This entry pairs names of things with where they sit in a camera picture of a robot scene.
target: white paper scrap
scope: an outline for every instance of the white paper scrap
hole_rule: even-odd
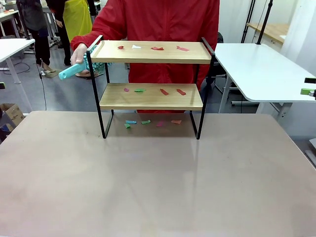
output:
[[[132,48],[142,48],[141,46],[136,46],[133,44]]]

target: floor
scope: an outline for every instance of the floor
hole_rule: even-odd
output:
[[[12,62],[17,64],[21,62],[19,57],[12,58]],[[39,73],[35,64],[35,56],[25,54],[23,63],[30,66],[27,72],[20,73],[18,76],[31,102],[33,110],[45,110],[45,101],[43,95],[43,87],[39,78]],[[51,48],[51,67],[57,69],[65,69],[63,49],[57,49],[56,46]],[[28,67],[25,64],[17,64],[16,72],[22,72]],[[110,78],[112,82],[127,82],[128,71],[124,64],[112,64],[109,67]],[[14,85],[10,75],[0,72],[0,81],[5,82],[6,89],[0,91],[0,103],[16,103],[20,109],[25,112],[26,108],[21,100],[18,90]],[[98,94],[101,97],[106,86],[105,76],[97,78]],[[225,85],[224,79],[216,81],[218,86],[222,88]],[[72,77],[61,81],[58,77],[53,79],[43,78],[44,90],[46,95],[47,110],[50,111],[96,111],[92,83],[89,80]],[[212,85],[212,91],[209,93],[208,103],[206,107],[207,113],[217,113],[219,110],[222,94]],[[241,95],[230,94],[229,101],[240,101]],[[231,106],[230,102],[226,104],[226,113],[255,113],[256,106]]]

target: two-tier shelf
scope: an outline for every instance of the two-tier shelf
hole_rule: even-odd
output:
[[[177,47],[187,48],[190,51],[179,50]],[[152,47],[163,47],[164,50],[152,50]],[[97,106],[100,126],[103,138],[106,138],[111,126],[114,110],[188,110],[192,120],[196,138],[200,138],[208,92],[211,87],[212,65],[214,65],[215,53],[202,38],[202,42],[163,42],[163,41],[116,41],[97,40],[87,50],[89,67],[92,63],[104,63],[107,77],[107,86],[99,101],[94,74],[91,74],[95,102]],[[174,63],[194,64],[196,74],[193,84],[161,84],[161,83],[110,83],[107,63]],[[210,65],[206,90],[203,102],[198,92],[197,79],[200,64]],[[136,93],[136,89],[145,89],[145,93]],[[169,95],[164,95],[160,89],[164,89]],[[112,116],[104,130],[101,110],[111,110]],[[192,111],[201,111],[199,128],[197,130]]]

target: black pants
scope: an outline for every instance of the black pants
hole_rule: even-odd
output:
[[[35,39],[35,57],[36,63],[41,65],[41,61],[47,65],[50,64],[50,51],[48,37],[40,37],[38,31],[33,31],[29,29],[32,34],[33,39]]]
[[[57,30],[59,33],[59,37],[61,40],[61,43],[63,44],[64,47],[64,51],[65,51],[65,63],[69,63],[70,62],[70,43],[69,43],[69,39],[68,39],[68,35],[67,35],[67,31],[66,31],[66,27],[65,27],[65,22],[62,21],[63,23],[63,28],[60,28],[59,26],[57,26]]]

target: shelf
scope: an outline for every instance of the shelf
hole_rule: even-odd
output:
[[[102,110],[192,110],[203,103],[195,84],[109,83],[100,100]]]
[[[190,51],[182,51],[177,46]],[[152,50],[163,47],[164,50]],[[210,64],[211,55],[201,42],[103,40],[91,54],[95,63]]]

